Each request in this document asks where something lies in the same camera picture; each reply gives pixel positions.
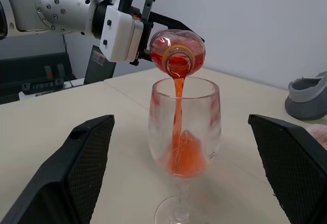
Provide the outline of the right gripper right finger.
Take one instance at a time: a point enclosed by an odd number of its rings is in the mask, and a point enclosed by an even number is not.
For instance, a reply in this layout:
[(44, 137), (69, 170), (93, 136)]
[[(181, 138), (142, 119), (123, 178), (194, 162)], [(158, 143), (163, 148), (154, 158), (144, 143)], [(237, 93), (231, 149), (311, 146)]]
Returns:
[(291, 224), (327, 224), (327, 150), (303, 127), (250, 114), (266, 178)]

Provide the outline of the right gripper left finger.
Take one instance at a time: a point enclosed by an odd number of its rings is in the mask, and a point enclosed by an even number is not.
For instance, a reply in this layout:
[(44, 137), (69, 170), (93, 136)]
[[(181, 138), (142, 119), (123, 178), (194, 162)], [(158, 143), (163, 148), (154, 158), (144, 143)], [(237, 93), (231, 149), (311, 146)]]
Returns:
[(113, 127), (113, 115), (75, 127), (41, 164), (0, 224), (90, 224)]

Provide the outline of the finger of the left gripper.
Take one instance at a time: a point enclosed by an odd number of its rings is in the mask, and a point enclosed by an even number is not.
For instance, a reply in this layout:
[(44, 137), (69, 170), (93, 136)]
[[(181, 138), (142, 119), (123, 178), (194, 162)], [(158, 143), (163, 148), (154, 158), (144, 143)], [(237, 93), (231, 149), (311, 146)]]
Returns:
[(193, 30), (191, 30), (189, 27), (187, 27), (182, 22), (172, 19), (172, 18), (169, 18), (169, 17), (166, 17), (166, 16), (163, 16), (163, 15), (160, 15), (155, 12), (150, 12), (149, 21), (166, 26), (168, 29), (186, 30), (186, 31), (191, 31), (194, 33)]

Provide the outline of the clear bottle with red drink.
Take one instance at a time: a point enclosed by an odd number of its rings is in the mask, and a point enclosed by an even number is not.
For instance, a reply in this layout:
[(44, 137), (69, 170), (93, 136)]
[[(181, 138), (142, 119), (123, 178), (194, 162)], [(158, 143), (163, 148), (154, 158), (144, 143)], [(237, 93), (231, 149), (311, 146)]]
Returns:
[(192, 31), (163, 30), (150, 41), (151, 60), (174, 79), (184, 79), (197, 72), (204, 64), (205, 55), (203, 40)]

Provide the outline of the clear wine glass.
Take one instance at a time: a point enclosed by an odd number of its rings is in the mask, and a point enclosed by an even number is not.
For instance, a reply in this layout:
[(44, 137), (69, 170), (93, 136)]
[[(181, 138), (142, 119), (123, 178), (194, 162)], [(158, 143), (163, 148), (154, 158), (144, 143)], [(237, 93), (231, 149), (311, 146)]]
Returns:
[(152, 87), (148, 142), (153, 159), (175, 179), (178, 193), (162, 201), (155, 224), (211, 224), (205, 204), (191, 200), (190, 183), (221, 145), (220, 89), (212, 81), (167, 78)]

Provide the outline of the grey shoe-shaped holder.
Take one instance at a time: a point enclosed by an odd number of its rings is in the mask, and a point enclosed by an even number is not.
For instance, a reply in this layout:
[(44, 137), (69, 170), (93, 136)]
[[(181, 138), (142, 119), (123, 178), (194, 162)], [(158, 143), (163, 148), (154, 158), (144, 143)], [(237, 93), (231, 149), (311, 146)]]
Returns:
[(327, 71), (314, 78), (300, 78), (288, 85), (286, 112), (302, 121), (318, 120), (327, 115)]

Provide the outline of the dark equipment case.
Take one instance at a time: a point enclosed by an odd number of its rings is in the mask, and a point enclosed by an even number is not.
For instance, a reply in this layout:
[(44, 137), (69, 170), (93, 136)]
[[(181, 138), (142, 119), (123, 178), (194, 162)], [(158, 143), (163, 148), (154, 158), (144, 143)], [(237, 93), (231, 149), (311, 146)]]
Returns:
[(76, 79), (67, 53), (0, 60), (0, 105), (18, 101), (23, 84), (49, 78)]

